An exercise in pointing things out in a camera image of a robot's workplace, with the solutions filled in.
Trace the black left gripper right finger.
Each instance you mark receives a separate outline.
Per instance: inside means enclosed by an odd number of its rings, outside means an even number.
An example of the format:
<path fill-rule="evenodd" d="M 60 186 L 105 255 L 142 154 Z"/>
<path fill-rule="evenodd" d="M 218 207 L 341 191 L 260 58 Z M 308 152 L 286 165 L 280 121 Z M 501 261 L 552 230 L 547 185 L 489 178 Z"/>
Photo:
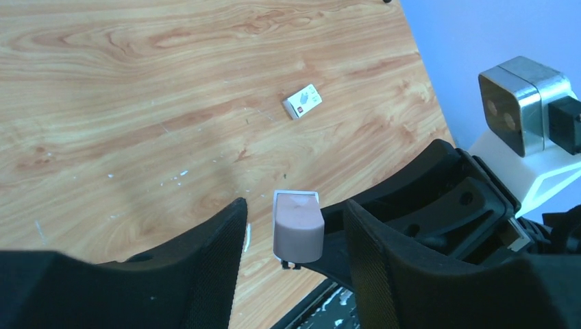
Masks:
<path fill-rule="evenodd" d="M 363 328 L 579 328 L 580 257 L 481 267 L 440 254 L 348 200 L 343 222 Z"/>

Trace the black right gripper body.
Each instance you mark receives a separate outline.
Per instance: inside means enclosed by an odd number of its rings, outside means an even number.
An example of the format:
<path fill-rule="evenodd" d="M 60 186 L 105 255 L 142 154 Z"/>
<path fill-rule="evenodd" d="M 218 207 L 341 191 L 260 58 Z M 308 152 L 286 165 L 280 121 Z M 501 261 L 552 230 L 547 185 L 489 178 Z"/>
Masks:
<path fill-rule="evenodd" d="M 383 182 L 323 209 L 313 269 L 359 291 L 527 291 L 530 260 L 494 260 L 519 202 L 476 156 L 435 140 Z"/>

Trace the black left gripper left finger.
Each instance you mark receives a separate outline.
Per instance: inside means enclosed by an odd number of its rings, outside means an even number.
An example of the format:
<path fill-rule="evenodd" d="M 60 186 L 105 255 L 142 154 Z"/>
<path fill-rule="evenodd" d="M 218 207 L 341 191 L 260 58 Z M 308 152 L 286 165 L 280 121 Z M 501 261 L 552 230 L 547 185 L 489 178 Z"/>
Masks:
<path fill-rule="evenodd" d="M 2 328 L 227 328 L 247 227 L 242 197 L 123 262 L 1 253 Z"/>

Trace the white staple box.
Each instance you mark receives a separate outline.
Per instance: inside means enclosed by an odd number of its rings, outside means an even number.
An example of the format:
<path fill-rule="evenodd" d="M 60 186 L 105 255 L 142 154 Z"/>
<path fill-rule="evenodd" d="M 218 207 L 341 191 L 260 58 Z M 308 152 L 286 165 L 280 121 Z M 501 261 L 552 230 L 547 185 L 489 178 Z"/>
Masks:
<path fill-rule="evenodd" d="M 302 118 L 306 113 L 316 108 L 323 102 L 318 90 L 313 84 L 309 84 L 297 91 L 295 94 L 287 97 L 282 105 L 289 113 L 291 119 L 297 120 Z"/>

